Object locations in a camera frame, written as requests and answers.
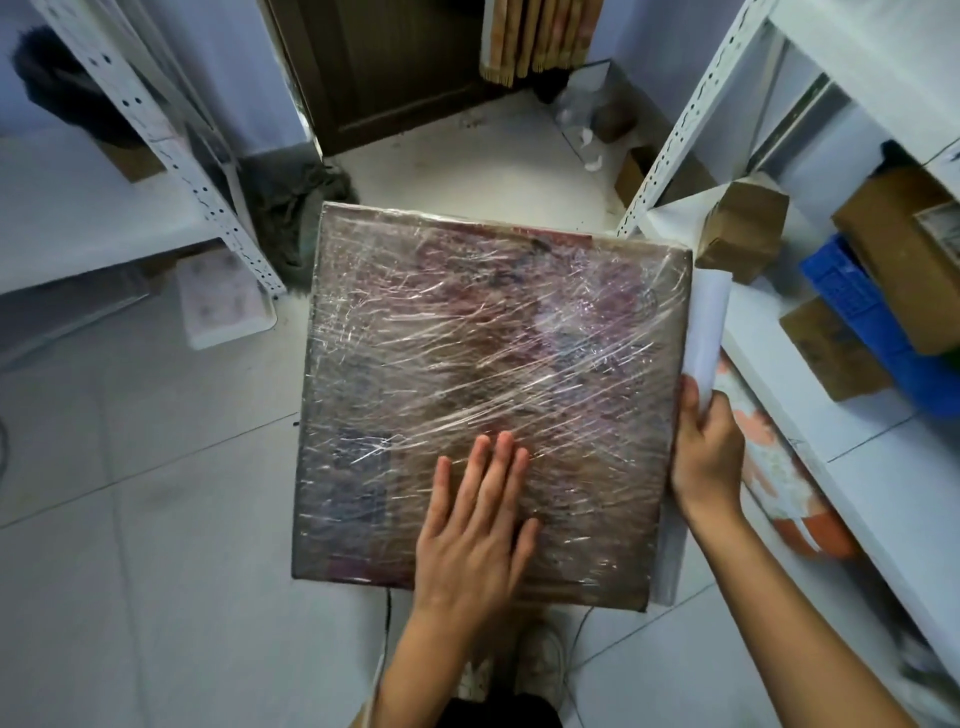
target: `foot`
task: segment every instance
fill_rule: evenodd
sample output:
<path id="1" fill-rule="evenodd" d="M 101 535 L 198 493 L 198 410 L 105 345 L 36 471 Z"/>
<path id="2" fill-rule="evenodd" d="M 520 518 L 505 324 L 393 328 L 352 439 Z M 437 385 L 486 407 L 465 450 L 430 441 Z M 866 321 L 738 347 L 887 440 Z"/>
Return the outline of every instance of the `foot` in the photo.
<path id="1" fill-rule="evenodd" d="M 538 695 L 559 711 L 564 701 L 565 677 L 564 641 L 546 622 L 531 624 L 516 646 L 514 692 Z"/>
<path id="2" fill-rule="evenodd" d="M 457 686 L 456 697 L 471 703 L 482 703 L 490 694 L 490 681 L 493 677 L 493 660 L 487 658 L 479 667 L 467 663 L 460 675 L 460 684 Z"/>

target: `shelf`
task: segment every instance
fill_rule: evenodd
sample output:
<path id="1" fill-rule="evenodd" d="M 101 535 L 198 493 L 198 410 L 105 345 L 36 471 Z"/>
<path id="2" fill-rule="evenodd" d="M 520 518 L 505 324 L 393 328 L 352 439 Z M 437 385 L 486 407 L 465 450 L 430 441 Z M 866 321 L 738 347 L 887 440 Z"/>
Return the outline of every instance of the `shelf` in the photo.
<path id="1" fill-rule="evenodd" d="M 752 181 L 774 186 L 765 176 Z M 657 207 L 640 227 L 647 237 L 693 248 L 725 188 Z M 960 676 L 960 562 L 952 558 L 960 551 L 960 432 L 951 447 L 941 429 L 925 423 L 895 390 L 842 403 L 827 396 L 780 328 L 780 316 L 812 295 L 796 261 L 823 240 L 792 205 L 783 237 L 785 255 L 769 277 L 734 285 L 724 350 L 948 669 Z"/>
<path id="2" fill-rule="evenodd" d="M 0 293 L 218 236 L 180 181 L 131 184 L 78 129 L 0 139 Z"/>
<path id="3" fill-rule="evenodd" d="M 779 0 L 770 20 L 920 163 L 960 138 L 960 3 Z"/>

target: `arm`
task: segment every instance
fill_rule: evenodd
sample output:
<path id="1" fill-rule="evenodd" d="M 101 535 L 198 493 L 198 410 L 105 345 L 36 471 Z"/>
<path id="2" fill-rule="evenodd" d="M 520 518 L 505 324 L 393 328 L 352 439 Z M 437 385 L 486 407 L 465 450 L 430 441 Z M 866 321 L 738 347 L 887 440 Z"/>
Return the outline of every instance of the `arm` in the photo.
<path id="1" fill-rule="evenodd" d="M 516 503 L 530 456 L 501 432 L 473 445 L 450 508 L 450 460 L 441 457 L 417 541 L 414 608 L 373 702 L 372 728 L 432 728 L 485 624 L 506 609 L 533 555 L 540 525 L 530 519 L 513 546 Z M 365 710 L 353 721 L 363 725 Z"/>
<path id="2" fill-rule="evenodd" d="M 684 382 L 673 483 L 697 543 L 787 728 L 913 726 L 900 704 L 807 601 L 740 508 L 744 441 L 714 393 L 699 422 Z"/>

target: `clear plastic sheet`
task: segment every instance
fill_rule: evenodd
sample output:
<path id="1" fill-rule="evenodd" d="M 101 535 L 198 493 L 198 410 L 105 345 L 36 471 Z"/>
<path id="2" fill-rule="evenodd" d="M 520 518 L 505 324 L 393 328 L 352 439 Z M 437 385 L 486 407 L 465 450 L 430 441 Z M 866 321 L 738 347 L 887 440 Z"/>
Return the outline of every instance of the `clear plastic sheet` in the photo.
<path id="1" fill-rule="evenodd" d="M 297 578 L 412 588 L 436 458 L 532 453 L 520 597 L 643 610 L 692 268 L 646 241 L 324 206 L 306 356 Z"/>

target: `door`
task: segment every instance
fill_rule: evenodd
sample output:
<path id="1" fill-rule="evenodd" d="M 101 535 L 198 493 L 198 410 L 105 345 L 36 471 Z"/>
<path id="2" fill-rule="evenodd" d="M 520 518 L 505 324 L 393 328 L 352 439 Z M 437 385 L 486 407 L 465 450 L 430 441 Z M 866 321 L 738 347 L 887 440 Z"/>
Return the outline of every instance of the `door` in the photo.
<path id="1" fill-rule="evenodd" d="M 501 93 L 478 70 L 483 0 L 267 0 L 325 155 Z"/>

